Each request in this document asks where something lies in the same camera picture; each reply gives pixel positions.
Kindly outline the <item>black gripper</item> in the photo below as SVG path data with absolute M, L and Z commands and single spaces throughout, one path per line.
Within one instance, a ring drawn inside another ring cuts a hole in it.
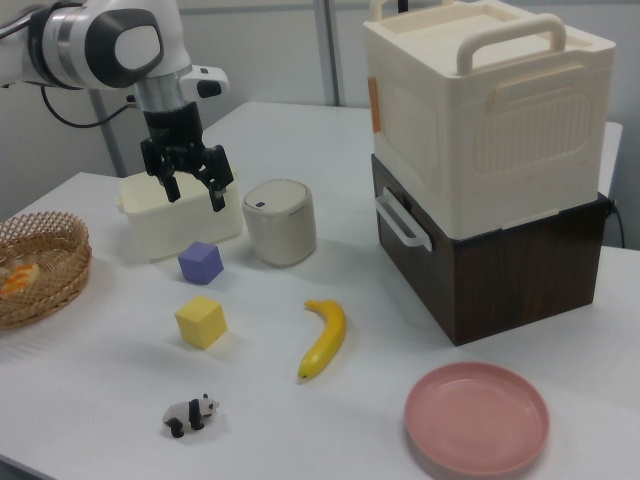
M 164 188 L 170 203 L 177 201 L 181 194 L 175 169 L 159 147 L 188 147 L 188 172 L 208 190 L 214 212 L 226 206 L 224 195 L 233 182 L 233 173 L 222 145 L 202 147 L 203 128 L 198 106 L 191 102 L 171 111 L 144 111 L 150 139 L 141 142 L 141 152 L 146 172 L 155 177 Z

